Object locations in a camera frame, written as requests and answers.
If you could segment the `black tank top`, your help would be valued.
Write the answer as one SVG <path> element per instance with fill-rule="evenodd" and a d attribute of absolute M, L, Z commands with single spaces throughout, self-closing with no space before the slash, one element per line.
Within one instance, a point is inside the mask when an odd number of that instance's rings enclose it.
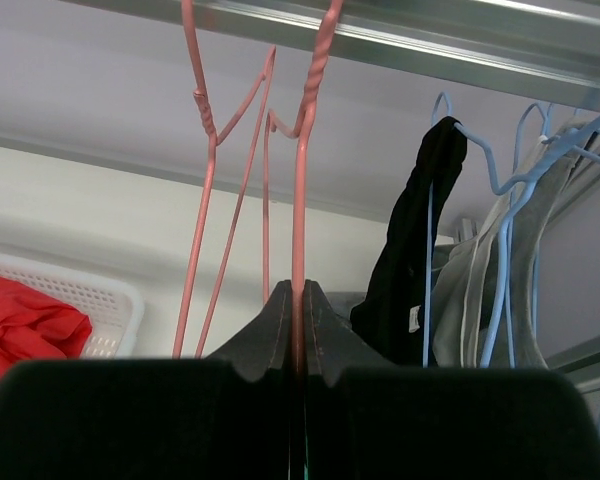
<path fill-rule="evenodd" d="M 423 137 L 416 164 L 392 210 L 386 242 L 365 299 L 353 307 L 353 331 L 387 360 L 420 366 L 422 329 L 409 330 L 409 315 L 424 314 L 427 242 L 438 222 L 467 154 L 467 138 L 446 116 Z"/>

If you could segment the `red tank top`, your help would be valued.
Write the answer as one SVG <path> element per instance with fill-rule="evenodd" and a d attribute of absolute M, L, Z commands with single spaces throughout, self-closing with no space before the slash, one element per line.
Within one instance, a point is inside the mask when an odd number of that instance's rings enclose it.
<path fill-rule="evenodd" d="M 21 361 L 79 357 L 92 330 L 75 307 L 0 277 L 0 379 Z"/>

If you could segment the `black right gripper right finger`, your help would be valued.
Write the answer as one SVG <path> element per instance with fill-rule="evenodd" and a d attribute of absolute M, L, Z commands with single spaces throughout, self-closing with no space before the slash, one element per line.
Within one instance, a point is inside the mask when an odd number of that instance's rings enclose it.
<path fill-rule="evenodd" d="M 600 438 L 563 376 L 399 367 L 320 285 L 303 295 L 312 479 L 600 479 Z"/>

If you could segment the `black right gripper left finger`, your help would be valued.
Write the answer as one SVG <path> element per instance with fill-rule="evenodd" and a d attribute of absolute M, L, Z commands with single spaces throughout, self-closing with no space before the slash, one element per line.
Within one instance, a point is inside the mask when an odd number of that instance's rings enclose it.
<path fill-rule="evenodd" d="M 28 361 L 0 380 L 0 479 L 284 479 L 291 287 L 203 359 Z"/>

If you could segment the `aluminium frame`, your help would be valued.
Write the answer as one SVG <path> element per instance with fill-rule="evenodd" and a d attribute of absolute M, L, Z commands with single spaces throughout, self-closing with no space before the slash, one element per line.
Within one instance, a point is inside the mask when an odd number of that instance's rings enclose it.
<path fill-rule="evenodd" d="M 183 351 L 208 349 L 291 275 L 295 121 L 325 1 L 194 7 L 219 146 Z M 600 21 L 515 1 L 344 4 L 309 142 L 306 268 L 360 290 L 446 92 L 600 112 Z M 145 313 L 133 353 L 172 350 L 207 168 L 176 1 L 0 1 L 0 252 L 117 278 Z"/>

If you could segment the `white perforated plastic basket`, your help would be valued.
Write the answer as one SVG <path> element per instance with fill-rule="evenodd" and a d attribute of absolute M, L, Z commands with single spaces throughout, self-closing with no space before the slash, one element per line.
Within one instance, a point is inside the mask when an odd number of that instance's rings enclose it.
<path fill-rule="evenodd" d="M 83 358 L 132 355 L 145 302 L 130 284 L 4 253 L 0 253 L 0 276 L 18 281 L 87 315 L 92 333 L 81 353 Z"/>

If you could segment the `grey tank top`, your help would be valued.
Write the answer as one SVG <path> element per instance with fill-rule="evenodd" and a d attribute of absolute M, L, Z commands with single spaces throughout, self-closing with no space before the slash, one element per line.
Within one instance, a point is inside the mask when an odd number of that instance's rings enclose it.
<path fill-rule="evenodd" d="M 537 181 L 531 198 L 514 216 L 510 286 L 515 365 L 545 368 L 532 331 L 532 278 L 536 248 L 579 155 L 571 150 Z M 441 367 L 476 367 L 486 344 L 499 266 L 499 229 L 509 209 L 500 196 L 480 232 L 470 240 L 435 249 L 432 291 L 432 351 Z"/>

